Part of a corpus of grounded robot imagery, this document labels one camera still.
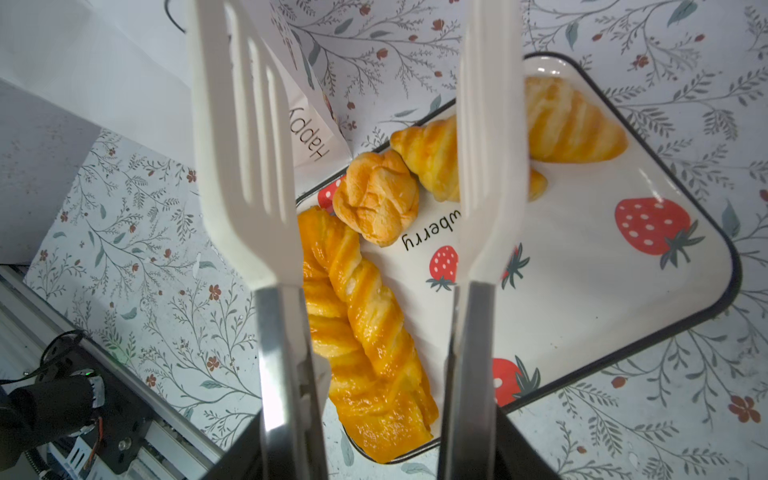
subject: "red wire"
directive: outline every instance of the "red wire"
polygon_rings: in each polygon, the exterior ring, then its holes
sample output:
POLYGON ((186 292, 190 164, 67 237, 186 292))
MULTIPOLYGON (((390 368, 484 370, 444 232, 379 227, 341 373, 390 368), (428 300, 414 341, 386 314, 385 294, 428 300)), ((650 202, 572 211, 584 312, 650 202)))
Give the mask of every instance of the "red wire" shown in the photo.
POLYGON ((98 439, 94 443, 94 448, 91 449, 91 454, 88 456, 88 461, 85 463, 85 469, 89 469, 91 467, 91 462, 93 462, 94 457, 96 456, 96 449, 101 444, 101 440, 104 438, 104 421, 101 419, 101 417, 98 418, 98 439))

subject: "bolt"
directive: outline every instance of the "bolt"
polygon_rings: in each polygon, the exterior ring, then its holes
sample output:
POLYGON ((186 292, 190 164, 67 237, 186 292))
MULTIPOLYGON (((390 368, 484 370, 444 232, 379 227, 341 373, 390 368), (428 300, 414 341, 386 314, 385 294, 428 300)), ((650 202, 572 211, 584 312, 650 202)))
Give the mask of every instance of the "bolt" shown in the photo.
POLYGON ((121 452, 128 450, 131 447, 131 437, 125 437, 118 443, 118 450, 121 452))

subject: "floral tablecloth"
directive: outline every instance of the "floral tablecloth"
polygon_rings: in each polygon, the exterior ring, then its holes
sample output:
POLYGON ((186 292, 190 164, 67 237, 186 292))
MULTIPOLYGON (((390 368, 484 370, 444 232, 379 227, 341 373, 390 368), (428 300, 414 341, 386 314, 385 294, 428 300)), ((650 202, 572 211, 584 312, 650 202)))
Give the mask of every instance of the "floral tablecloth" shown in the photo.
MULTIPOLYGON (((455 96, 466 3, 276 6, 359 153, 455 96)), ((723 315, 511 414, 564 478, 765 478, 767 15, 754 0, 522 2, 525 50, 576 59, 721 219, 744 269, 723 315)), ((253 305, 204 232, 194 170, 103 131, 26 283, 217 444, 258 410, 253 305)), ((436 450, 365 460, 330 403, 324 425, 335 478, 436 472, 436 450)))

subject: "black tray rim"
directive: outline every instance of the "black tray rim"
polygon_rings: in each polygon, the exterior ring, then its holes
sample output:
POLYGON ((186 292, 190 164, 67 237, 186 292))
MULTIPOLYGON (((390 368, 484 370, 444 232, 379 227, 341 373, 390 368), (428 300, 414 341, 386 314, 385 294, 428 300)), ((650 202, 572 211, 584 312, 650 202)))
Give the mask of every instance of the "black tray rim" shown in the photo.
MULTIPOLYGON (((642 146, 642 148, 645 149, 646 153, 648 153, 648 155, 650 155, 650 157, 653 158, 654 161, 656 161, 659 168, 661 168, 664 174, 667 175, 667 177, 683 193, 683 195, 685 195, 685 197, 693 204, 693 206, 696 207, 696 209, 699 211, 699 214, 702 217, 704 217, 710 223, 710 225, 715 229, 715 231, 718 232, 718 234, 723 238, 726 245, 728 246, 728 251, 730 253, 731 276, 730 276, 730 281, 728 283, 728 287, 725 289, 725 291, 720 296, 720 298, 717 299, 717 301, 715 301, 712 305, 708 306, 703 310, 699 310, 698 312, 692 315, 689 315, 683 319, 680 319, 669 326, 665 326, 663 329, 659 329, 656 332, 651 333, 650 335, 647 335, 639 340, 636 340, 630 343, 629 345, 626 345, 616 350, 613 353, 609 353, 608 355, 600 359, 597 359, 592 363, 588 363, 587 365, 582 366, 580 369, 577 369, 571 373, 568 373, 567 375, 562 376, 553 382, 549 382, 548 384, 539 387, 534 392, 520 399, 516 399, 512 403, 508 403, 507 405, 502 407, 502 412, 505 415, 508 415, 509 413, 514 412, 515 410, 521 409, 524 406, 530 405, 536 400, 539 400, 547 395, 550 395, 558 391, 559 389, 562 389, 565 386, 568 386, 574 382, 577 382, 578 380, 581 380, 587 376, 592 375, 593 373, 600 372, 605 367, 613 365, 616 362, 620 362, 621 360, 624 360, 634 355, 635 353, 639 353, 642 350, 645 350, 657 343, 660 343, 662 340, 666 340, 672 336, 677 335, 678 333, 682 333, 688 329, 691 329, 696 325, 699 325, 700 323, 706 322, 709 319, 713 319, 714 317, 720 315, 723 311, 725 311, 725 309, 728 308, 730 304, 733 303, 733 301, 736 299, 736 296, 739 294, 739 290, 741 288, 741 280, 742 280, 741 259, 739 258, 739 253, 736 250, 736 247, 733 245, 733 242, 731 241, 731 239, 725 234, 723 229, 720 228, 720 225, 717 224, 717 222, 708 214, 708 212, 701 206, 701 204, 699 204, 699 202, 688 191, 685 185, 683 185, 683 183, 679 181, 672 174, 670 169, 659 158, 659 156, 656 154, 654 149, 651 148, 645 142, 645 140, 643 140, 643 138, 629 124, 627 119, 624 118, 624 116, 619 112, 619 110, 611 103, 611 101, 608 100, 608 98, 605 96, 603 91, 592 80, 592 78, 587 74, 587 72, 578 64, 578 62, 576 62, 573 58, 567 55, 563 55, 562 53, 557 53, 554 51, 537 51, 537 52, 526 54, 524 56, 526 60, 529 58, 536 58, 536 57, 552 57, 552 58, 557 58, 558 60, 564 61, 565 63, 573 67, 576 70, 576 72, 578 72, 578 74, 581 75, 581 77, 587 82, 590 88, 592 88, 592 90, 596 94, 598 94, 598 97, 600 97, 603 103, 611 110, 611 113, 613 113, 616 116, 616 118, 619 119, 619 121, 624 125, 625 128, 627 128, 630 134, 632 134, 635 140, 637 140, 640 146, 642 146)), ((452 107, 455 103, 456 103, 456 99, 454 98, 453 100, 442 105, 440 108, 429 113, 427 116, 425 116, 421 120, 415 122, 414 125, 420 126, 420 125, 426 124, 427 122, 432 120, 434 117, 440 115, 443 111, 452 107)), ((379 145, 375 150, 373 150, 373 152, 381 153, 387 148, 389 148, 389 141, 379 145)), ((296 199, 296 206, 298 207, 304 200, 314 195, 317 191, 322 190, 324 187, 336 181, 339 177, 344 175, 345 172, 346 172, 346 167, 344 167, 342 170, 340 170, 339 172, 331 176, 328 180, 323 181, 317 187, 300 195, 296 199)), ((360 455, 367 458, 371 462, 374 462, 374 460, 370 458, 368 454, 366 454, 354 442, 354 440, 352 440, 349 434, 346 433, 346 430, 344 430, 344 433, 346 434, 349 442, 352 444, 353 447, 355 447, 355 450, 357 450, 360 453, 360 455)), ((432 450, 438 445, 440 445, 440 437, 434 438, 429 442, 425 443, 424 445, 418 447, 417 449, 414 449, 406 454, 400 455, 398 458, 395 458, 391 462, 387 462, 384 465, 395 465, 398 463, 407 462, 408 460, 411 460, 421 455, 422 453, 432 450)))

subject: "golden brown pastry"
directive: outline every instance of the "golden brown pastry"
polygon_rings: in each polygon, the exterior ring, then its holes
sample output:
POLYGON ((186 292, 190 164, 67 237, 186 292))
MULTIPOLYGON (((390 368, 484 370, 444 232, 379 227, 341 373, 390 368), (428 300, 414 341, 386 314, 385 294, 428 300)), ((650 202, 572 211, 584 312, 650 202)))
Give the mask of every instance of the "golden brown pastry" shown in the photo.
POLYGON ((362 154, 333 195, 333 211, 363 238, 387 247, 419 214, 419 184, 396 151, 362 154))
MULTIPOLYGON (((435 200, 459 201, 455 115, 424 127, 397 131, 389 138, 389 144, 402 155, 408 168, 419 176, 435 200)), ((547 183, 544 175, 531 169, 528 201, 539 198, 547 190, 547 183)))
POLYGON ((622 126, 562 78, 527 77, 525 103, 534 160, 586 164, 627 149, 622 126))
POLYGON ((299 231, 313 347, 331 364, 329 397, 355 443, 389 462, 432 439, 429 379, 358 234, 319 207, 299 215, 299 231))

